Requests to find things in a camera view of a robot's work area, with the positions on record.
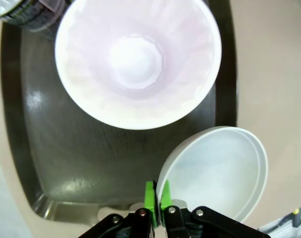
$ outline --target beige table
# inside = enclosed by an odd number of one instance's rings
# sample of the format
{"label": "beige table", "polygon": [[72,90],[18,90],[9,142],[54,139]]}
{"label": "beige table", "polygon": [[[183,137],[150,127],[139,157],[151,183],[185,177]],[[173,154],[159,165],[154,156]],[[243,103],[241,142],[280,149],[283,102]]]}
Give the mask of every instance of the beige table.
{"label": "beige table", "polygon": [[[301,0],[231,4],[238,54],[238,126],[260,138],[269,159],[265,192],[246,221],[257,228],[301,206]],[[34,237],[71,238],[88,229],[44,220],[29,207],[9,149],[1,90],[0,163]]]}

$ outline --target small white bowl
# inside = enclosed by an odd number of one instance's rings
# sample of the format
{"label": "small white bowl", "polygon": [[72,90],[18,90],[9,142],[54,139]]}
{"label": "small white bowl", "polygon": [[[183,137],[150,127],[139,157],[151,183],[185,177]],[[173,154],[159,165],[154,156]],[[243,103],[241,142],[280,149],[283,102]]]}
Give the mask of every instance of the small white bowl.
{"label": "small white bowl", "polygon": [[150,129],[190,113],[221,62],[215,19],[202,0],[76,0],[56,40],[63,86],[87,114]]}
{"label": "small white bowl", "polygon": [[189,211],[207,206],[243,222],[258,203],[267,181],[267,155],[259,139],[237,127],[214,127],[181,143],[159,175],[158,200],[166,181],[172,199]]}

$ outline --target can label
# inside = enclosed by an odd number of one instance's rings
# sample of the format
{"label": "can label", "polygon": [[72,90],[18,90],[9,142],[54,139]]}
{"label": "can label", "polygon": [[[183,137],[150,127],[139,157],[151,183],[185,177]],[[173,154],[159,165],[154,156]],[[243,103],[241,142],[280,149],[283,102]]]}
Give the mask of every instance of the can label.
{"label": "can label", "polygon": [[0,20],[36,30],[57,18],[61,4],[65,4],[64,0],[23,0],[10,12],[0,16]]}

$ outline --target white plastic container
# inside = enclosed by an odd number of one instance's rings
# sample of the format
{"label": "white plastic container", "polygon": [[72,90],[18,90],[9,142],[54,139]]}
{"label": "white plastic container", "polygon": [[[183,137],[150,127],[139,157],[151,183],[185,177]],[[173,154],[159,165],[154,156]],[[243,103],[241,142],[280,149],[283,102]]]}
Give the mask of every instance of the white plastic container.
{"label": "white plastic container", "polygon": [[70,97],[126,129],[161,127],[190,113],[220,61],[220,33],[201,0],[76,0],[56,40]]}
{"label": "white plastic container", "polygon": [[267,155],[258,138],[237,127],[214,127],[181,143],[159,175],[160,201],[168,180],[172,199],[192,211],[207,206],[243,222],[258,203],[267,181]]}

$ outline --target can lid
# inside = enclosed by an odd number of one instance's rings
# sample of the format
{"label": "can lid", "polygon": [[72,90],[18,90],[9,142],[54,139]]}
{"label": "can lid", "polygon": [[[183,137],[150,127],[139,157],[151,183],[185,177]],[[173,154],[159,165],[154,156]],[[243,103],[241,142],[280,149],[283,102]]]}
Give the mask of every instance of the can lid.
{"label": "can lid", "polygon": [[0,16],[11,11],[22,0],[0,0]]}

